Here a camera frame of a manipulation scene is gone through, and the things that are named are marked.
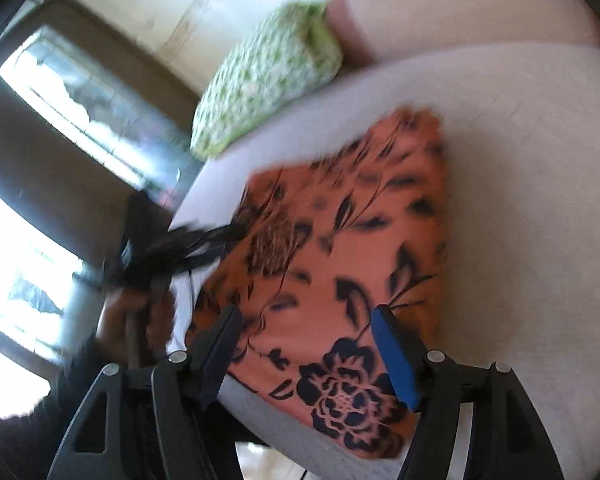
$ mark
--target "black flower pattern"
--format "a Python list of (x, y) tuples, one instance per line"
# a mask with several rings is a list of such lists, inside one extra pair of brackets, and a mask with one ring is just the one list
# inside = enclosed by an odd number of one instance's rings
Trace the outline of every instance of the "black flower pattern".
[(297, 245), (294, 224), (281, 209), (273, 215), (251, 238), (246, 257), (250, 274), (279, 276), (285, 271), (289, 257)]
[(406, 409), (395, 397), (389, 376), (376, 374), (371, 347), (338, 339), (321, 363), (299, 367), (298, 396), (312, 406), (314, 428), (348, 449), (393, 452), (396, 438), (389, 424), (401, 420)]
[(331, 174), (338, 174), (336, 180), (343, 173), (352, 173), (358, 169), (360, 164), (366, 159), (371, 150), (371, 134), (367, 132), (359, 139), (344, 146), (335, 155), (320, 158), (310, 166), (311, 170), (321, 171), (327, 177)]
[(247, 355), (251, 347), (251, 339), (259, 336), (263, 330), (267, 327), (267, 320), (263, 316), (248, 317), (242, 322), (242, 331), (240, 332), (240, 339), (235, 346), (234, 355), (231, 358), (231, 362), (234, 364), (241, 363)]
[(256, 223), (256, 220), (261, 214), (261, 206), (253, 199), (253, 195), (249, 191), (246, 191), (242, 197), (242, 201), (240, 202), (237, 211), (234, 214), (232, 223), (241, 224), (248, 231), (251, 229), (253, 224)]

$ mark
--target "bed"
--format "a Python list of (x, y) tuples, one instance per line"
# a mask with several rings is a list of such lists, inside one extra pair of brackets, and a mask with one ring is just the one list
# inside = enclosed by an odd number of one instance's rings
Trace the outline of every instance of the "bed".
[[(343, 77), (209, 161), (174, 224), (229, 221), (251, 173), (337, 150), (404, 103), (440, 113), (448, 139), (451, 236), (440, 349), (464, 364), (511, 364), (565, 478), (589, 480), (600, 468), (599, 49), (472, 46)], [(181, 347), (191, 298), (187, 279), (175, 285), (174, 346)], [(231, 378), (219, 399), (323, 480), (393, 479), (406, 453), (353, 457)], [(449, 478), (462, 478), (469, 426), (467, 409)]]

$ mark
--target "window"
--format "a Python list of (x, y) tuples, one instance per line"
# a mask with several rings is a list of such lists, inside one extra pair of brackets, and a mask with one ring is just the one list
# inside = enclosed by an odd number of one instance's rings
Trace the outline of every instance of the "window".
[(49, 383), (0, 353), (0, 416), (25, 415), (49, 393)]
[(162, 205), (200, 170), (173, 121), (48, 25), (9, 56), (0, 76), (67, 139)]
[(0, 199), (0, 331), (40, 357), (67, 354), (62, 323), (82, 261)]

